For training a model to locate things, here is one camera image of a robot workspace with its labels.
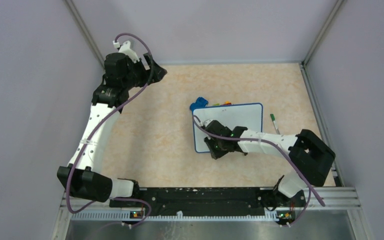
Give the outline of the blue-framed whiteboard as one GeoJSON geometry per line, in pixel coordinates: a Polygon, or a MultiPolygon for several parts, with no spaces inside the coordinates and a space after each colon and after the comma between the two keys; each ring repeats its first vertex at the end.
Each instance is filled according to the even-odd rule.
{"type": "MultiPolygon", "coordinates": [[[[205,126],[212,120],[216,120],[230,130],[240,126],[257,132],[263,131],[264,107],[259,102],[197,108],[191,113],[192,120],[205,126]],[[197,116],[200,121],[193,118],[193,116],[197,116]]],[[[199,154],[210,153],[210,149],[205,142],[208,135],[194,125],[193,121],[192,127],[195,151],[199,154]]]]}

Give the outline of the green-capped whiteboard marker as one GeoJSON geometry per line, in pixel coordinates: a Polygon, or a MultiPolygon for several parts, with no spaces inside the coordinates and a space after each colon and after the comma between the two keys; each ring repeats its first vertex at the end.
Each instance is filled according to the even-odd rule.
{"type": "Polygon", "coordinates": [[[274,129],[275,129],[275,132],[277,135],[280,135],[280,130],[279,130],[279,126],[277,124],[277,121],[276,121],[276,118],[275,118],[275,115],[273,113],[270,114],[270,118],[271,118],[271,121],[273,123],[273,126],[274,126],[274,129]]]}

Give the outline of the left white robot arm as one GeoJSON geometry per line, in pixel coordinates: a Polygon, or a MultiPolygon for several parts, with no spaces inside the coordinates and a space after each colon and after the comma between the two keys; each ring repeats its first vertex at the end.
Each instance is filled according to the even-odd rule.
{"type": "Polygon", "coordinates": [[[114,124],[124,106],[133,100],[129,91],[141,91],[160,82],[167,71],[153,56],[143,55],[149,68],[141,60],[134,61],[126,53],[111,53],[104,61],[104,74],[100,85],[92,94],[88,122],[74,156],[67,166],[61,166],[57,178],[70,197],[105,202],[120,197],[129,207],[140,202],[137,181],[110,178],[101,174],[103,153],[114,124]]]}

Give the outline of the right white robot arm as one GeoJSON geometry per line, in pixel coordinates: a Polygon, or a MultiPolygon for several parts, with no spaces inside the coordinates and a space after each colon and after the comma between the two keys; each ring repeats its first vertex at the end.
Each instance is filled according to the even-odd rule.
{"type": "Polygon", "coordinates": [[[206,134],[204,142],[215,160],[234,152],[284,158],[293,172],[281,177],[275,186],[273,200],[277,205],[287,206],[305,188],[314,194],[320,205],[326,205],[315,187],[324,186],[336,154],[313,131],[302,129],[298,134],[272,134],[244,126],[230,129],[217,120],[197,123],[196,127],[206,134]]]}

